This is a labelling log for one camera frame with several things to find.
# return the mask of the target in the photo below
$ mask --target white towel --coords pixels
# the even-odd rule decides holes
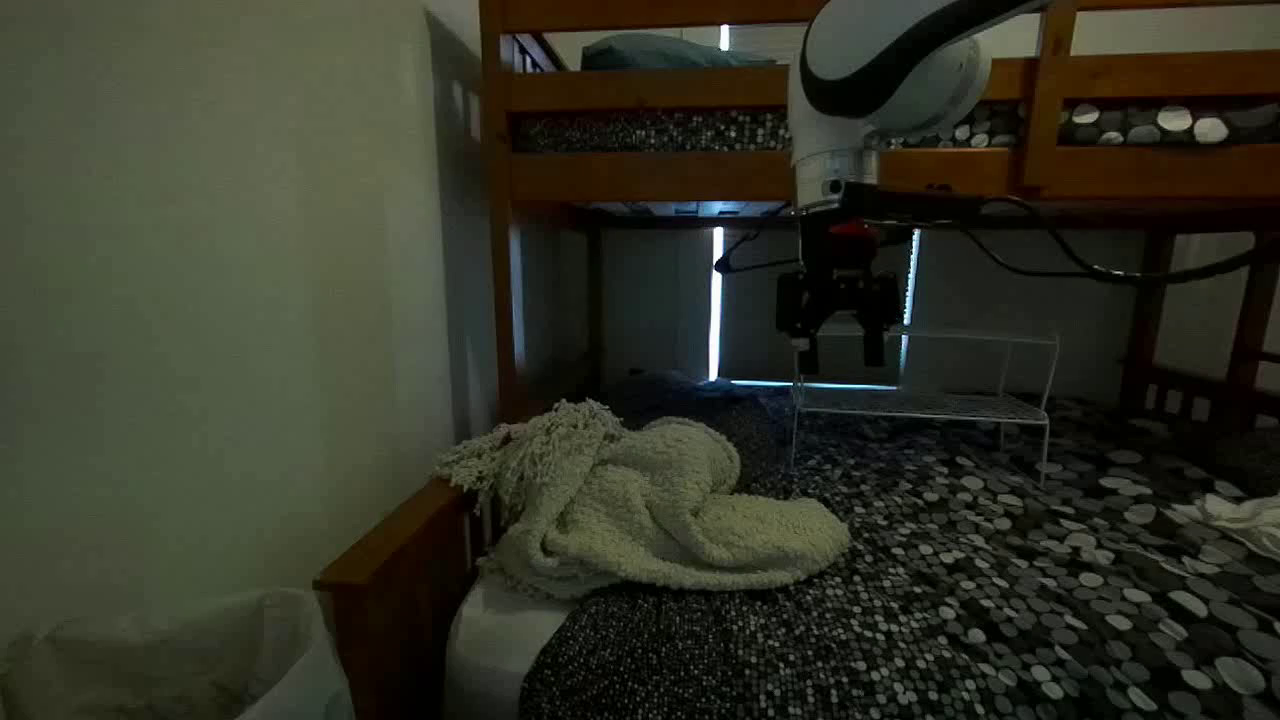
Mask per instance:
[[[695,420],[628,430],[602,402],[557,402],[455,444],[442,473],[503,506],[509,532],[482,565],[558,600],[621,579],[779,587],[846,548],[816,498],[737,494],[737,448]]]

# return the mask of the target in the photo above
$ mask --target wooden headboard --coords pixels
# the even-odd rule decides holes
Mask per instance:
[[[447,622],[472,587],[472,494],[427,481],[315,592],[359,720],[438,714]]]

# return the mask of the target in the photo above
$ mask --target wooden post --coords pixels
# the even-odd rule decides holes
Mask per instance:
[[[1254,230],[1254,245],[1258,246],[1263,245],[1274,246],[1280,230]],[[1274,252],[1270,252],[1267,263],[1250,263],[1248,267],[1238,321],[1234,321],[1234,338],[1230,338],[1230,363],[1226,363],[1226,380],[1223,380],[1221,402],[1212,413],[1212,422],[1221,430],[1248,430],[1250,428],[1250,393],[1254,393],[1254,366],[1263,363],[1263,338],[1267,338],[1274,281],[1280,281]]]
[[[599,255],[599,225],[586,225],[586,393],[602,393],[602,255]]]
[[[1063,70],[1072,64],[1072,36],[1076,36],[1076,0],[1047,3],[1039,20],[1039,59],[1036,59],[1036,87],[1028,108],[1028,143],[1021,164],[1022,191],[1042,191],[1054,127],[1063,112]]]
[[[487,164],[487,246],[493,246],[493,333],[496,333],[496,394],[499,420],[520,415],[520,366],[517,366],[517,306],[511,306],[511,245],[517,245],[517,212],[511,212],[511,179],[509,179],[509,108],[503,108],[503,76],[509,76],[509,29],[503,0],[481,0],[481,70],[482,70],[482,164]]]
[[[1166,272],[1173,245],[1175,245],[1175,230],[1148,230],[1143,272]],[[1148,402],[1148,376],[1154,363],[1160,315],[1165,315],[1165,285],[1143,285],[1131,300],[1128,352],[1123,352],[1118,407],[1128,413],[1139,413]]]

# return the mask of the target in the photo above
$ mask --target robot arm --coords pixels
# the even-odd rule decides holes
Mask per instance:
[[[975,31],[1042,0],[828,0],[788,82],[798,212],[876,185],[882,135],[958,123],[987,87]]]
[[[1047,0],[828,0],[806,24],[788,82],[798,272],[775,286],[775,328],[793,335],[798,370],[816,370],[816,333],[830,310],[865,324],[865,363],[882,363],[897,324],[897,277],[876,277],[876,245],[893,225],[964,221],[973,205],[876,187],[886,135],[958,123],[987,87],[987,56],[973,41]]]

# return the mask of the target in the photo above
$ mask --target cable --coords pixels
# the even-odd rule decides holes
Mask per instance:
[[[1079,267],[1079,277],[1088,281],[1098,281],[1098,285],[1196,285],[1196,281],[1208,281],[1208,277],[1223,277],[1223,272],[1238,272],[1248,263],[1274,263],[1274,246],[1270,240],[1258,240],[1254,246],[1238,252],[1238,255],[1226,255],[1226,259],[1217,259],[1217,263],[1201,263],[1201,267],[1178,267],[1178,272],[1128,272],[1128,267],[1102,267],[1102,263],[1093,263],[1088,255],[1079,255],[1066,234],[1028,199],[995,199],[1003,207],[1014,207],[1022,214],[1030,214],[1047,240]]]
[[[1050,272],[1050,267],[1014,267],[1003,255],[990,252],[987,240],[980,240],[969,225],[955,225],[958,234],[969,234],[995,267],[1010,277],[1039,277],[1039,281],[1088,281],[1085,272]]]
[[[798,259],[759,259],[759,263],[727,263],[727,255],[715,259],[715,272],[737,277],[737,272],[765,272],[765,267],[797,267]]]
[[[738,252],[743,245],[759,240],[765,229],[767,229],[771,221],[779,221],[783,212],[793,212],[793,205],[779,205],[779,207],[771,207],[771,212],[759,212],[756,225],[753,225],[748,230],[738,230],[738,234],[722,246],[722,255],[731,255],[731,252]]]

